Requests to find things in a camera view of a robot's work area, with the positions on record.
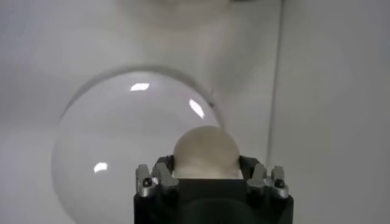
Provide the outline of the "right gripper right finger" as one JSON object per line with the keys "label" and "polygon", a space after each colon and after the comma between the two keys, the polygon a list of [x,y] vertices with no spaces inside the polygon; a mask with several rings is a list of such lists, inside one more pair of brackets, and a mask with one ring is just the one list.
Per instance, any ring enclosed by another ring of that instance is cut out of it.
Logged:
{"label": "right gripper right finger", "polygon": [[284,200],[289,197],[289,187],[286,184],[285,171],[282,166],[274,166],[271,174],[268,175],[265,165],[256,158],[240,156],[239,164],[248,192],[264,195],[269,189],[274,198]]}

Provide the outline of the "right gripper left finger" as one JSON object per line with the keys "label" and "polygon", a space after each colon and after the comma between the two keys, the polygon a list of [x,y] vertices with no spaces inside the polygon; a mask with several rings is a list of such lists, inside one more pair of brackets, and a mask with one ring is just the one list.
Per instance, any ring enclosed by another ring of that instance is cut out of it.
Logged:
{"label": "right gripper left finger", "polygon": [[143,198],[154,197],[158,191],[175,197],[179,191],[179,180],[173,176],[174,156],[160,157],[152,171],[147,164],[140,164],[135,171],[136,193]]}

